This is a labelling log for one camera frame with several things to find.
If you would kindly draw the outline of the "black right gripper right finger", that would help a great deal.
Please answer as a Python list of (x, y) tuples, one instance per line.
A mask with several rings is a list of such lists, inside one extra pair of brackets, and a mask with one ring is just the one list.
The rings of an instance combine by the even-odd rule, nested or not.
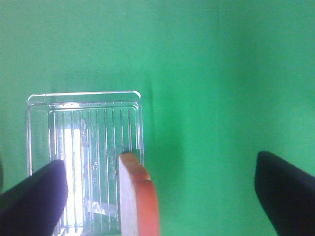
[(269, 151), (260, 151), (254, 189), (278, 235), (315, 234), (314, 176)]

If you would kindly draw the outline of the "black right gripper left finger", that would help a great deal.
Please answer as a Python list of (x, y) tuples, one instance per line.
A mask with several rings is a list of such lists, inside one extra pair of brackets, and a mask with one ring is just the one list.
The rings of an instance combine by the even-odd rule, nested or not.
[(68, 197), (65, 164), (54, 160), (0, 196), (2, 236), (50, 236)]

